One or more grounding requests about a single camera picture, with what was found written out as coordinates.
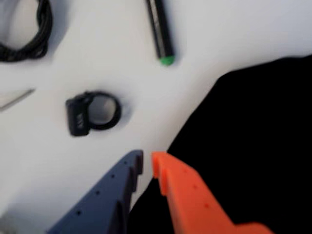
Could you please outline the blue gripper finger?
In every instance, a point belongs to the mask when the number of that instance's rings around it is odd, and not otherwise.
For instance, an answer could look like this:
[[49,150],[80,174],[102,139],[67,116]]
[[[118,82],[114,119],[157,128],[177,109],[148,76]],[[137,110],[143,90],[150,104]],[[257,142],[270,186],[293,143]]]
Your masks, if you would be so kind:
[[131,197],[142,172],[143,151],[130,151],[48,233],[125,234]]

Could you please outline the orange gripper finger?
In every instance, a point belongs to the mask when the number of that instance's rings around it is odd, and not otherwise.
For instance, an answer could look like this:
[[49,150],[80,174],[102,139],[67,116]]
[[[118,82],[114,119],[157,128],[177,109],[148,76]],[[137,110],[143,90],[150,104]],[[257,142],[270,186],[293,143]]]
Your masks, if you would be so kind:
[[153,176],[166,197],[176,234],[270,234],[263,224],[234,224],[199,173],[166,152],[152,153]]

